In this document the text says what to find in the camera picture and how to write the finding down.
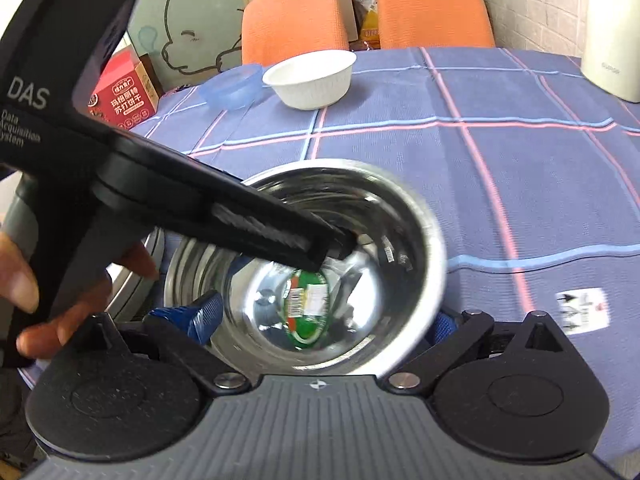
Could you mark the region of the stainless steel bowl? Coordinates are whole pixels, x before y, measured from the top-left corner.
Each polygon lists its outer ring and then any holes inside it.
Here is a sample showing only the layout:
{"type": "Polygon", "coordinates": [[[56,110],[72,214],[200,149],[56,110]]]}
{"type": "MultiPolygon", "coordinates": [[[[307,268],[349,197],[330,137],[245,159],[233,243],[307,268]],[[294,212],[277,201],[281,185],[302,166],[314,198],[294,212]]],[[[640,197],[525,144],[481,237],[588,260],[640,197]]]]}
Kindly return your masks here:
{"type": "Polygon", "coordinates": [[[250,380],[389,373],[432,325],[444,294],[445,240],[424,198],[346,159],[292,162],[250,185],[354,233],[355,248],[308,273],[184,238],[165,304],[214,292],[222,321],[207,348],[250,380]]]}

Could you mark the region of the blue translucent plastic bowl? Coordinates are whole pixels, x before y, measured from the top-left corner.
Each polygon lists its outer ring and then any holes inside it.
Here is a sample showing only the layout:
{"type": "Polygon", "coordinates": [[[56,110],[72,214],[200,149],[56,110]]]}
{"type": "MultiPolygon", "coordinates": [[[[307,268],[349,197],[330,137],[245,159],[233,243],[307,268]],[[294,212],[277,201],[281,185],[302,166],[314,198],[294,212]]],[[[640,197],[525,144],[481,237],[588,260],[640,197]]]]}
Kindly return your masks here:
{"type": "Polygon", "coordinates": [[[198,87],[198,96],[209,106],[222,110],[248,107],[262,93],[262,74],[259,64],[230,68],[198,87]]]}

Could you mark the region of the white paper bowl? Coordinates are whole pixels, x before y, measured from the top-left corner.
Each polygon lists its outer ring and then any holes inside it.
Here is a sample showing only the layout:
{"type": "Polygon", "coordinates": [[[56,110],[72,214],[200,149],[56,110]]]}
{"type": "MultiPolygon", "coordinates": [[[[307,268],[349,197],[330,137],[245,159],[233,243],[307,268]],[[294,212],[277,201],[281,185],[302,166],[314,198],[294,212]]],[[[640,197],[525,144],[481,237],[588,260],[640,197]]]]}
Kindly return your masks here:
{"type": "Polygon", "coordinates": [[[347,50],[308,52],[271,66],[262,82],[289,108],[320,110],[346,96],[356,61],[347,50]]]}

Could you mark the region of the red cracker box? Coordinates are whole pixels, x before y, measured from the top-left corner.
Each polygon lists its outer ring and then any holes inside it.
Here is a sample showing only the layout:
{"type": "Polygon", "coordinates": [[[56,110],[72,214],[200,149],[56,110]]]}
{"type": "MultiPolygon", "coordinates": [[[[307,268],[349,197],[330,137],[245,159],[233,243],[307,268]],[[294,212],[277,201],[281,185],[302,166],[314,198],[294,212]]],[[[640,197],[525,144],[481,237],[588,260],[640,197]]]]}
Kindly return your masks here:
{"type": "Polygon", "coordinates": [[[137,53],[126,47],[106,64],[87,112],[102,122],[131,130],[156,113],[159,99],[137,53]]]}

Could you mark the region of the white tablecloth label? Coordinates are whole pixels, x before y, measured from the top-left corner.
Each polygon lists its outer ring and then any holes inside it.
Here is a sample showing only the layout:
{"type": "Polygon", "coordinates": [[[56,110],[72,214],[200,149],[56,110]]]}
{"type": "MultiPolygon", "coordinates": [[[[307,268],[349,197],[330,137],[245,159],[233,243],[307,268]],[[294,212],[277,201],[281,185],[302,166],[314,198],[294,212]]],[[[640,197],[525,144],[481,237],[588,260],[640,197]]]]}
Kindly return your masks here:
{"type": "Polygon", "coordinates": [[[555,295],[567,336],[604,330],[610,326],[608,297],[600,287],[564,290],[555,295]]]}

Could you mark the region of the plaid blue tablecloth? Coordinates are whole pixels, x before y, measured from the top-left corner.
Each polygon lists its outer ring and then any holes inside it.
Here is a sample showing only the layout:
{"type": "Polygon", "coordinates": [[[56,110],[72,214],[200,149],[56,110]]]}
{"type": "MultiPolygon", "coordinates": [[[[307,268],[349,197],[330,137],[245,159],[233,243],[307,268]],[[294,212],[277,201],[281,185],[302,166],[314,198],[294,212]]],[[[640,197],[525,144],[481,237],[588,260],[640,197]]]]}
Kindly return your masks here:
{"type": "Polygon", "coordinates": [[[421,193],[449,255],[452,310],[500,320],[561,311],[585,289],[572,341],[611,402],[598,445],[639,471],[639,110],[574,58],[508,49],[362,52],[340,102],[290,110],[271,91],[245,110],[169,93],[140,136],[247,178],[317,158],[362,160],[421,193]]]}

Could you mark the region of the left orange chair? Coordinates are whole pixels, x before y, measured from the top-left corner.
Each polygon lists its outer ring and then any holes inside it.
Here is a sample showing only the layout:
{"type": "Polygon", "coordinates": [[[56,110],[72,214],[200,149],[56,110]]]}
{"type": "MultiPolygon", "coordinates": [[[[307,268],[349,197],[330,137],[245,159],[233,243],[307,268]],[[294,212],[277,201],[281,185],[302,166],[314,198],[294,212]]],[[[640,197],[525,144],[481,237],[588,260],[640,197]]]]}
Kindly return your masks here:
{"type": "Polygon", "coordinates": [[[308,52],[347,48],[338,0],[252,0],[244,9],[244,65],[266,67],[308,52]]]}

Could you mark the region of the orange chair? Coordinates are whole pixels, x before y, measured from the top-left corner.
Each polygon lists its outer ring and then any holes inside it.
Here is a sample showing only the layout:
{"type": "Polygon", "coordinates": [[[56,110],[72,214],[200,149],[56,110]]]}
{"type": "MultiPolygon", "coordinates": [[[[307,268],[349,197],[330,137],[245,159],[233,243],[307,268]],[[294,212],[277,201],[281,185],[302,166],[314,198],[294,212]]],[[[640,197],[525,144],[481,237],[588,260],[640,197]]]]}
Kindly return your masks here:
{"type": "Polygon", "coordinates": [[[244,65],[266,67],[308,52],[347,48],[338,0],[252,0],[244,9],[244,65]]]}
{"type": "Polygon", "coordinates": [[[484,0],[378,0],[378,34],[383,50],[496,45],[484,0]]]}

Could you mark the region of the rabbit drawing board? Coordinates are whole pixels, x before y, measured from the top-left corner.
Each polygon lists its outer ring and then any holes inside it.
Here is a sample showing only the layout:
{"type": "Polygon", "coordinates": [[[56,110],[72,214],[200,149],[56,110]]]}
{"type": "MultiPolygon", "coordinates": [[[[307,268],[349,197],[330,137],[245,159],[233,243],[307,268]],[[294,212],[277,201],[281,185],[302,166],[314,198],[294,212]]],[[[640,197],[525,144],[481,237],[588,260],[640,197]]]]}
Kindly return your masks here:
{"type": "Polygon", "coordinates": [[[243,0],[138,0],[128,36],[165,91],[241,64],[243,0]]]}

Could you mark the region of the right orange chair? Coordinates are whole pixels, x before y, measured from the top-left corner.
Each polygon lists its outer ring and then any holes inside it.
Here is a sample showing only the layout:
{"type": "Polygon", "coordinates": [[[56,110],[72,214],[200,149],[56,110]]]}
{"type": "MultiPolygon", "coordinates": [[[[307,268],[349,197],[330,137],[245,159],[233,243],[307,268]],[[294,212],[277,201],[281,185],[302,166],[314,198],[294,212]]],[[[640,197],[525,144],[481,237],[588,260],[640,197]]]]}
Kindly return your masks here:
{"type": "Polygon", "coordinates": [[[378,34],[383,50],[496,45],[484,0],[378,0],[378,34]]]}

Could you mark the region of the white thermos jug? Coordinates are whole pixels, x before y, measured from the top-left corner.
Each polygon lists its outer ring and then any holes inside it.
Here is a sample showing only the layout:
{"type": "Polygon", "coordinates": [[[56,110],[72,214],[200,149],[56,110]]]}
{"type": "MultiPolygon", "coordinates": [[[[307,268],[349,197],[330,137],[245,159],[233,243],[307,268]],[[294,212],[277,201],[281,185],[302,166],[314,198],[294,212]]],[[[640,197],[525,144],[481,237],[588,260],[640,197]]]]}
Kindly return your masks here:
{"type": "Polygon", "coordinates": [[[613,96],[639,101],[639,0],[588,0],[580,70],[613,96]]]}

